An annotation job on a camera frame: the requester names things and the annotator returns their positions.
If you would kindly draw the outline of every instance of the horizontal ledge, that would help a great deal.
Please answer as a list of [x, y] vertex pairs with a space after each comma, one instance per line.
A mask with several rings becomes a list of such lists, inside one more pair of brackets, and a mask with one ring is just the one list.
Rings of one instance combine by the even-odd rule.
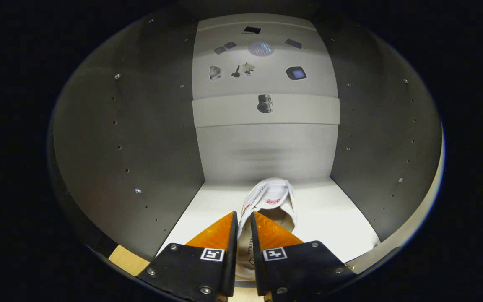
[[[264, 99], [270, 113], [257, 109]], [[201, 98], [193, 101], [193, 119], [195, 128], [252, 124], [339, 125], [340, 100], [309, 94], [236, 94]]]

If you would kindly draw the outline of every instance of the white sneaker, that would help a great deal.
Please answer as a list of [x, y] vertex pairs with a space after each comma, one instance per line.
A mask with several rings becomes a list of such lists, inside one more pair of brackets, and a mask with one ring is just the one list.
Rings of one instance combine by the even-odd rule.
[[262, 180], [247, 195], [238, 226], [236, 258], [236, 277], [238, 279], [255, 281], [253, 238], [251, 223], [248, 221], [251, 213], [259, 212], [293, 232], [297, 220], [293, 203], [292, 186], [288, 180], [282, 178], [274, 177]]

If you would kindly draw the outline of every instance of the camera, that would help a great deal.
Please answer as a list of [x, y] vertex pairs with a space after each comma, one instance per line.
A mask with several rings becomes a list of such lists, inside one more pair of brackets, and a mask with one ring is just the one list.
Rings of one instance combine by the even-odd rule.
[[270, 97], [269, 94], [261, 94], [258, 96], [258, 105], [257, 109], [258, 111], [262, 113], [272, 113], [273, 103], [272, 103], [272, 98]]

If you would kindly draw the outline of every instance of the bolt head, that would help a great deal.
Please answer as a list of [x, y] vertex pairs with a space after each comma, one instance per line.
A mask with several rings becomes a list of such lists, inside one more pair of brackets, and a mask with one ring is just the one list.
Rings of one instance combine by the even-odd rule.
[[201, 293], [203, 294], [211, 294], [211, 288], [203, 286], [200, 288]]

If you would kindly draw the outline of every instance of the white floor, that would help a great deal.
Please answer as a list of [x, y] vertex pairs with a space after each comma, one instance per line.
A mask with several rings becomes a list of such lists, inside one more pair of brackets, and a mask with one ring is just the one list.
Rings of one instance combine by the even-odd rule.
[[[231, 211], [242, 212], [245, 197], [256, 183], [205, 182], [178, 220], [160, 250], [174, 242], [185, 244]], [[292, 181], [297, 228], [307, 242], [321, 241], [342, 262], [380, 244], [376, 232], [355, 204], [330, 178]]]

